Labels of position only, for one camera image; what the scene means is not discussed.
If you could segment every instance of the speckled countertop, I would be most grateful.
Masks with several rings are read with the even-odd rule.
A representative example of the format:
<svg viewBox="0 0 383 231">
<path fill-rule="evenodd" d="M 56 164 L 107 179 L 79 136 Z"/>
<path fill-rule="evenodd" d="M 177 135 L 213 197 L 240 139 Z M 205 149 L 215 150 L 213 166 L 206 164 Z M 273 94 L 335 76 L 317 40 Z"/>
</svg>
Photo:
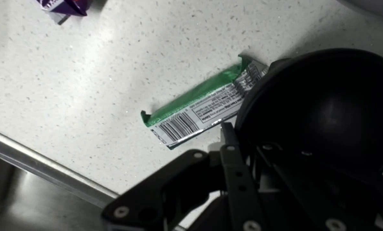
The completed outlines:
<svg viewBox="0 0 383 231">
<path fill-rule="evenodd" d="M 57 26 L 34 0 L 0 1 L 0 134 L 123 193 L 218 129 L 169 150 L 141 111 L 238 61 L 323 48 L 383 55 L 383 21 L 336 0 L 109 0 Z"/>
</svg>

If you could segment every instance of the black plastic object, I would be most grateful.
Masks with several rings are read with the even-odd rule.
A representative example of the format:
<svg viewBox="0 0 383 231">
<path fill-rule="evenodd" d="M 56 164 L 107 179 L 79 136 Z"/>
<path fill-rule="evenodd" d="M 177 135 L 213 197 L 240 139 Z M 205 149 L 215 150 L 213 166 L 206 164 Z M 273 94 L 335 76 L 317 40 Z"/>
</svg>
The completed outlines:
<svg viewBox="0 0 383 231">
<path fill-rule="evenodd" d="M 238 231 L 244 226 L 270 230 L 254 179 L 238 148 L 232 123 L 223 125 L 220 153 L 190 150 L 121 195 L 105 209 L 107 230 L 169 231 L 213 191 L 227 191 L 192 231 Z"/>
<path fill-rule="evenodd" d="M 246 98 L 245 152 L 269 144 L 366 182 L 383 172 L 383 58 L 324 50 L 279 63 Z"/>
</svg>

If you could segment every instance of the black bracket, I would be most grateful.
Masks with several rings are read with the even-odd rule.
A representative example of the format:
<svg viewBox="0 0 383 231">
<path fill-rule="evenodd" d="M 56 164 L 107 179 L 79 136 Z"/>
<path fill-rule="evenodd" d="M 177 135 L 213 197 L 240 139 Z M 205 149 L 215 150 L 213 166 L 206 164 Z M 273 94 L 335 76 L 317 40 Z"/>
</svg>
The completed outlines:
<svg viewBox="0 0 383 231">
<path fill-rule="evenodd" d="M 205 222 L 197 221 L 191 230 L 268 231 L 233 127 L 224 125 L 223 130 L 227 144 L 220 153 L 187 152 L 111 203 L 102 215 L 107 230 L 172 231 L 210 193 L 220 190 L 224 195 L 213 203 L 218 216 L 204 215 Z M 217 218 L 224 222 L 210 222 Z"/>
</svg>

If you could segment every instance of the candy bar wrapper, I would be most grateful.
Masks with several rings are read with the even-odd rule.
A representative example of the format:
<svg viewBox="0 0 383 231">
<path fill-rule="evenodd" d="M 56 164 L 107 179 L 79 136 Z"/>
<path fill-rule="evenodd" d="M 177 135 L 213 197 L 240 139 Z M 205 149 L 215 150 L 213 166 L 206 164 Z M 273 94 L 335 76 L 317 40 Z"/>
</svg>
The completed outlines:
<svg viewBox="0 0 383 231">
<path fill-rule="evenodd" d="M 52 18 L 62 25 L 69 17 L 88 16 L 91 7 L 89 0 L 38 0 L 46 12 L 49 12 Z"/>
<path fill-rule="evenodd" d="M 235 117 L 267 71 L 268 66 L 244 59 L 152 114 L 142 112 L 142 120 L 169 149 L 174 149 Z"/>
</svg>

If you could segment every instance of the black dome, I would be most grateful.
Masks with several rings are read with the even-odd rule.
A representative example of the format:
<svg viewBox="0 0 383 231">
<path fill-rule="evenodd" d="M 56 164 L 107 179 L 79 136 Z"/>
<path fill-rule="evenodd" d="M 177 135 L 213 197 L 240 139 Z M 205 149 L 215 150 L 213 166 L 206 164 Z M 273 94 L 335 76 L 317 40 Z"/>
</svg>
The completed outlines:
<svg viewBox="0 0 383 231">
<path fill-rule="evenodd" d="M 241 109 L 242 147 L 274 143 L 350 172 L 383 171 L 383 58 L 326 50 L 286 62 Z"/>
</svg>

